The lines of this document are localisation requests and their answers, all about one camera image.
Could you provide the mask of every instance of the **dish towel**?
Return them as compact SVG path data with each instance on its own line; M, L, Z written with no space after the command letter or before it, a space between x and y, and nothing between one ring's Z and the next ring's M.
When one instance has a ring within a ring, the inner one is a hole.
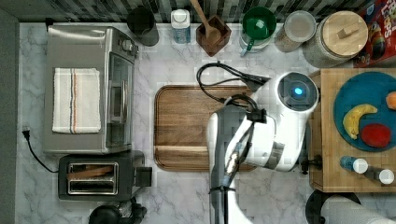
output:
M98 133L99 71L55 68L52 130L56 133Z

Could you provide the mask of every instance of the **black kettle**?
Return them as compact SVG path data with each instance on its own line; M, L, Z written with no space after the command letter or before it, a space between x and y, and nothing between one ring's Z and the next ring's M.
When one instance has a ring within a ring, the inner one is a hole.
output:
M120 206L101 205L91 212L89 224L139 224L148 210L136 203L135 197L131 199L131 203L131 215L128 217L122 216Z

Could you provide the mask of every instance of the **white marble surface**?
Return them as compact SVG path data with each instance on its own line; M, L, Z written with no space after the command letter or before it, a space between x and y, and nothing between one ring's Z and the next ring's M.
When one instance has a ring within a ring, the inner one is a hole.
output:
M130 35L126 24L113 26ZM144 151L147 165L153 167L153 187L137 199L148 209L143 223L209 223L208 173L165 172L153 161L153 112L157 90L167 84L197 85L196 71L204 64L222 63L255 75L274 77L289 71L309 74L317 70L307 64L301 49L282 53L273 43L259 53L239 56L240 26L230 25L229 44L210 58L193 39L189 45L176 44L169 24L158 24L160 42L155 47L140 46L134 79L134 146ZM193 26L191 36L195 36ZM31 129L31 142L39 158L53 170L59 157L41 151L44 119L44 78L46 72L47 31L44 23L21 24L16 223L88 223L96 202L60 201L57 175L45 171L32 157L24 141L22 126ZM208 69L206 82L232 77L223 70ZM297 168L289 173L256 169L238 177L241 209L253 223L305 224L305 202L313 189L308 176ZM395 217L396 197L390 194L359 195L363 205Z

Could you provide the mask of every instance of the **wooden lid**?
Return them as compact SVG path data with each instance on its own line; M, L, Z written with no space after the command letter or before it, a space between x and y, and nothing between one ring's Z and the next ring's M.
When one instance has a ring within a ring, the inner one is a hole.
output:
M339 11L327 18L322 29L323 42L333 53L353 56L366 45L368 28L364 19L351 11Z

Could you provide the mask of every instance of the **blue plate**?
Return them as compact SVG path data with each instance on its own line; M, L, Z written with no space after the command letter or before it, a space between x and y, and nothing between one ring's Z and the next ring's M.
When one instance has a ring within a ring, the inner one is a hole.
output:
M396 79L379 72L366 72L352 77L340 89L334 101L333 115L338 132L352 146L363 151L378 152L396 145L396 111L387 106L386 97L396 91ZM361 117L358 139L352 139L343 126L346 113L356 105L369 104L378 109L375 114ZM387 147L369 147L361 141L361 130L371 123L380 123L391 129L391 139Z

